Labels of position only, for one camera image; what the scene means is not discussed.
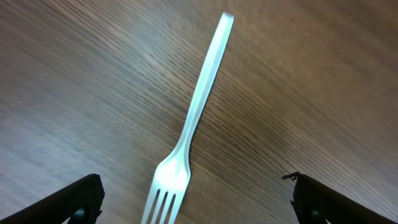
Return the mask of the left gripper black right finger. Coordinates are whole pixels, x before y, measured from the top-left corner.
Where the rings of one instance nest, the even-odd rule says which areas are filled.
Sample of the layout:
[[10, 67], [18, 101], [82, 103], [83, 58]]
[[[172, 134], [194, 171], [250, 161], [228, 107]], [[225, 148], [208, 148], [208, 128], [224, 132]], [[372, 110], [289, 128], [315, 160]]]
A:
[[292, 173], [290, 179], [295, 181], [290, 202], [300, 224], [395, 224], [305, 174]]

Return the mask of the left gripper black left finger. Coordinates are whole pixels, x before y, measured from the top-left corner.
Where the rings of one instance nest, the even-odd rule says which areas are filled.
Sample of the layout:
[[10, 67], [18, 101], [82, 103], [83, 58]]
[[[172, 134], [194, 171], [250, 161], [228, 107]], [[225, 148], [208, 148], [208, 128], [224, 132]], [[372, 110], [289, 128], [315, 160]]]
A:
[[1, 220], [2, 224], [95, 224], [101, 215], [104, 188], [98, 174], [89, 174], [31, 206]]

